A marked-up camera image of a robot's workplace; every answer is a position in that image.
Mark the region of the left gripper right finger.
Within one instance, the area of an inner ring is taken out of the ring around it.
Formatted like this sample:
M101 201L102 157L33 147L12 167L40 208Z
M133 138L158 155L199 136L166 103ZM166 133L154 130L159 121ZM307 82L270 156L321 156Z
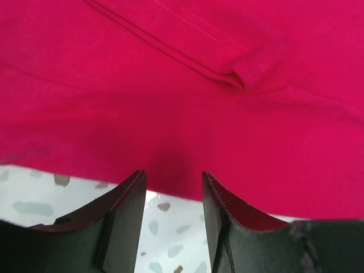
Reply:
M212 272L363 272L362 220L285 222L202 173Z

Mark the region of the bright pink-red t-shirt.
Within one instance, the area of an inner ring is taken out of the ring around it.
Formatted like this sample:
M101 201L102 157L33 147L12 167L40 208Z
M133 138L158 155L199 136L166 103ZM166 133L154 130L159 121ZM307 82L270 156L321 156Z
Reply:
M362 1L2 1L1 163L363 217Z

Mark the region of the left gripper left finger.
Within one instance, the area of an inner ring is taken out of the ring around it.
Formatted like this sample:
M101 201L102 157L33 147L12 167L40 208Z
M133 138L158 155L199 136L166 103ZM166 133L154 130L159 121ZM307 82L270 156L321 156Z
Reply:
M1 221L1 272L134 272L146 189L139 170L52 225Z

